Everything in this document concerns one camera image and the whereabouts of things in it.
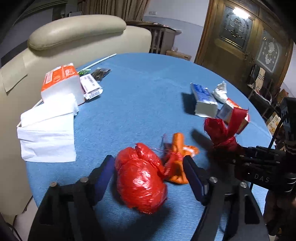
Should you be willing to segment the person's right hand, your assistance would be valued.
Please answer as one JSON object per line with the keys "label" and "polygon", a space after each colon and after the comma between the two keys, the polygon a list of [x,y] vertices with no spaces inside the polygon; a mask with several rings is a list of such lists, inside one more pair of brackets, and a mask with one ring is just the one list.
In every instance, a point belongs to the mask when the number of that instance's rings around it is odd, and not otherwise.
{"label": "person's right hand", "polygon": [[280,197],[269,190],[263,219],[269,236],[276,236],[277,240],[295,240],[295,197]]}

